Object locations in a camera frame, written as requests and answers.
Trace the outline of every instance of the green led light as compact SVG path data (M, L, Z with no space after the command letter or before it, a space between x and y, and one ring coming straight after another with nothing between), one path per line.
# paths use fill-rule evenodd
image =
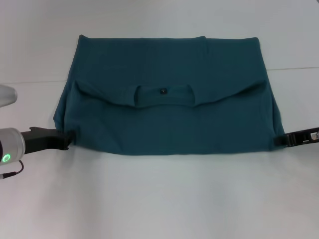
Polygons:
M6 155L3 156L3 158L2 158L2 162L7 162L7 161L10 160L10 158L11 158L10 154L6 154Z

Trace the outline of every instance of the teal shirt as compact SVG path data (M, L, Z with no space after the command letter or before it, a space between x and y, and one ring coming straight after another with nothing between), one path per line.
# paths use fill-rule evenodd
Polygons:
M54 121L126 155L269 151L284 134L257 38L81 35Z

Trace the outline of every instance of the teal fabric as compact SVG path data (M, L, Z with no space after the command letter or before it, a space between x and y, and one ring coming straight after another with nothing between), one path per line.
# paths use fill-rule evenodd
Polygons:
M126 155L269 151L284 134L257 38L81 35L54 121Z

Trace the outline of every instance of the black cable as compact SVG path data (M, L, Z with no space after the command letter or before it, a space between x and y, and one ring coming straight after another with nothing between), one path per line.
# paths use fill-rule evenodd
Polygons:
M21 160L19 160L20 164L21 164L21 169L19 171L17 171L17 174L19 174L20 172L22 172L24 170L24 164L22 163Z
M12 176L15 176L17 174L19 174L20 172L22 172L24 170L24 164L22 163L21 160L19 160L20 164L21 164L21 169L18 171L18 172L10 172L10 173L3 173L3 174L0 174L0 179L5 179L5 178L8 178L8 177L12 177Z

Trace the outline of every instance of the button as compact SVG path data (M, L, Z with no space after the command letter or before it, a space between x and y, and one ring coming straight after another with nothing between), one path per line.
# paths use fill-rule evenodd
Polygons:
M160 93L161 93L162 95L167 94L167 89L166 89L166 88L162 88L162 89L160 90Z

